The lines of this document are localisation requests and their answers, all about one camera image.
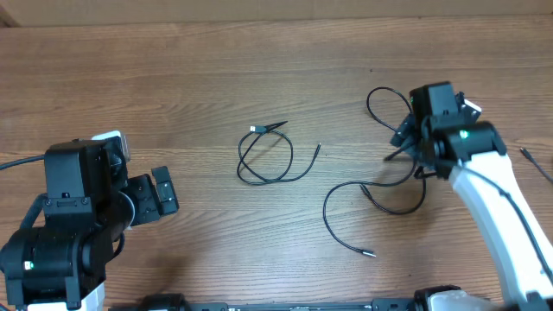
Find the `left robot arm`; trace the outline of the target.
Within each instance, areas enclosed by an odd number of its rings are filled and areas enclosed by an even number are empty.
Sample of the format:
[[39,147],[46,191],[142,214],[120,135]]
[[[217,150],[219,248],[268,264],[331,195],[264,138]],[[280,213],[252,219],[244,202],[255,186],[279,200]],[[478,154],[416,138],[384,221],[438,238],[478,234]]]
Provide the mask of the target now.
[[83,308],[99,297],[126,229],[179,210],[168,168],[128,176],[122,137],[54,144],[40,155],[46,191],[1,249],[8,304]]

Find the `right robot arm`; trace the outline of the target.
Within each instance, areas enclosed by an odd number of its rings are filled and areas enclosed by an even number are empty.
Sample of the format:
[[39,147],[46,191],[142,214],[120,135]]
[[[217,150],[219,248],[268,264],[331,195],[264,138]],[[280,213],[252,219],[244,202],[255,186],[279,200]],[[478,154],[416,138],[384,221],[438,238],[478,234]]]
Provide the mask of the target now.
[[550,310],[552,243],[520,190],[501,135],[447,81],[411,90],[409,102],[396,138],[467,207],[498,272],[502,308]]

